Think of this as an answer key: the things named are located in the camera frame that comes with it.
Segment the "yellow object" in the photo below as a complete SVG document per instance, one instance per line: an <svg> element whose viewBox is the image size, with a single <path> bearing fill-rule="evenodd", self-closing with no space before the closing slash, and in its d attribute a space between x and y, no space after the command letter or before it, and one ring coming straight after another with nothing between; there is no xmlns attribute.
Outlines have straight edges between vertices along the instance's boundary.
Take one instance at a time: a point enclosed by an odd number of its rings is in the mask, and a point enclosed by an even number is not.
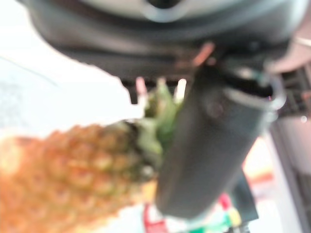
<svg viewBox="0 0 311 233"><path fill-rule="evenodd" d="M228 209L228 216L229 216L229 219L231 222L231 226L233 228L241 226L242 219L241 219L239 211L236 208L234 208L234 207L229 208Z"/></svg>

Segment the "black mount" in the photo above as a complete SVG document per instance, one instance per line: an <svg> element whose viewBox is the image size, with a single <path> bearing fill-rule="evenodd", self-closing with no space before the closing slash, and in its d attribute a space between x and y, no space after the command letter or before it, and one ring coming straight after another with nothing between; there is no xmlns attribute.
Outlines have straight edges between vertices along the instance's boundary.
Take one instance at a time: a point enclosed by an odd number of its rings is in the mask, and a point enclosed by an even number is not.
<svg viewBox="0 0 311 233"><path fill-rule="evenodd" d="M160 172L160 211L196 217L236 183L253 143L285 102L280 78L264 70L275 51L285 50L216 50L198 68Z"/></svg>

